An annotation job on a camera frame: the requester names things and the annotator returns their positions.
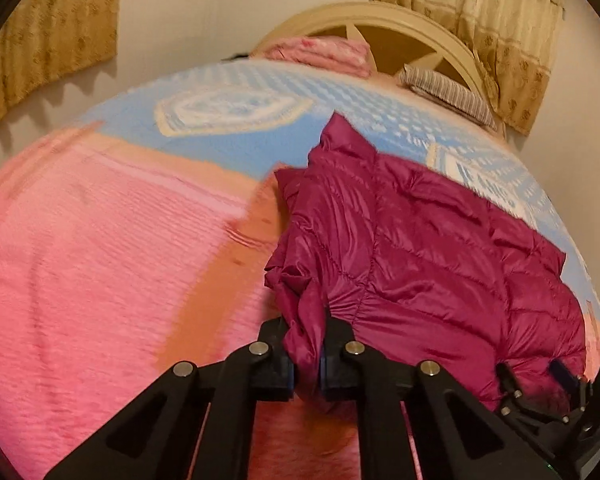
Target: down jacket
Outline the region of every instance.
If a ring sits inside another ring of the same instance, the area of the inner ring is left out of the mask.
[[[560,358],[583,373],[584,320],[551,242],[472,190],[379,153],[337,114],[308,167],[276,177],[291,216],[266,283],[304,384],[317,377],[328,308],[392,360],[440,362],[488,408],[506,362],[528,397],[568,410],[547,366]]]

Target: black bracket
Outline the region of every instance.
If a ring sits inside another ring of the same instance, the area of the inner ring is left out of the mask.
[[[45,479],[184,480],[190,475],[192,480],[245,480],[256,402],[293,396],[294,367],[282,346],[285,332],[281,319],[272,320],[262,325],[257,341],[223,362],[202,368],[177,363]],[[511,405],[523,412],[515,378],[507,380],[516,401]],[[427,360],[413,367],[388,360],[356,341],[344,321],[327,319],[319,383],[327,400],[357,405],[363,480],[418,477],[407,420],[426,480],[574,478],[573,467],[548,461],[543,449],[530,446],[524,434],[487,410],[440,364]],[[527,408],[527,415],[535,413]],[[586,410],[578,411],[582,415],[574,424],[582,426]],[[543,416],[547,424],[564,424]],[[570,455],[563,450],[570,446],[565,438],[548,450],[565,461]],[[592,480],[600,480],[600,464],[592,474]]]
[[[560,361],[554,360],[549,372],[570,396],[568,414],[549,413],[528,402],[506,364],[496,366],[504,394],[498,412],[563,478],[580,478],[583,466],[600,449],[600,371],[589,382],[574,377]]]

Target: bed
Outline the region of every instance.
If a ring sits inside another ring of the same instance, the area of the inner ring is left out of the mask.
[[[471,53],[400,7],[312,9],[254,54],[296,35],[362,37],[385,76],[406,62],[484,94]],[[41,479],[173,363],[223,359],[276,315],[262,283],[285,225],[272,172],[304,166],[334,110],[379,150],[472,188],[567,254],[562,279],[595,375],[600,304],[586,266],[501,135],[387,77],[222,62],[103,102],[0,170],[0,448],[22,478]],[[317,417],[302,402],[260,410],[253,477],[355,478],[354,436],[330,449]],[[274,418],[285,431],[272,446]]]

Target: metal screw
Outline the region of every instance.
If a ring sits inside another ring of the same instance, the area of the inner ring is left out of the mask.
[[[440,373],[440,365],[435,361],[423,361],[420,364],[420,370],[426,373],[428,376],[433,377]]]
[[[349,354],[360,355],[365,351],[365,346],[360,341],[349,341],[344,345],[344,349]]]
[[[186,361],[180,361],[173,365],[173,373],[178,377],[187,377],[191,375],[193,371],[193,365]]]
[[[264,341],[254,341],[249,345],[249,352],[253,355],[264,355],[269,351],[269,345]]]

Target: bed headboard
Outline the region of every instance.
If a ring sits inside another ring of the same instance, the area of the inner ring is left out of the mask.
[[[378,72],[393,75],[408,63],[431,68],[486,97],[474,56],[441,25],[412,10],[381,2],[331,4],[296,14],[267,34],[252,54],[279,38],[341,36],[364,40]]]

